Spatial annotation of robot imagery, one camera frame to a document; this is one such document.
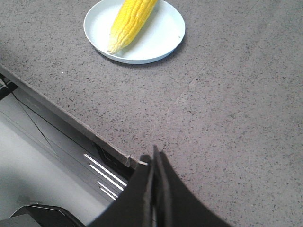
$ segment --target yellow corn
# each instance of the yellow corn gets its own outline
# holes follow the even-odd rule
[[[150,16],[157,0],[125,0],[110,30],[108,52],[130,44]]]

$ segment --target gray countertop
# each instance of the gray countertop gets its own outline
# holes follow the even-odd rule
[[[89,43],[97,2],[0,1],[0,73],[127,166],[158,145],[229,223],[302,226],[302,1],[169,0],[185,38],[146,65]]]

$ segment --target floor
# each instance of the floor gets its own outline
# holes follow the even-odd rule
[[[113,201],[58,159],[56,140],[41,134],[13,95],[0,101],[0,129],[0,220],[24,205],[46,204],[63,207],[88,224]],[[82,165],[77,168],[86,171]]]

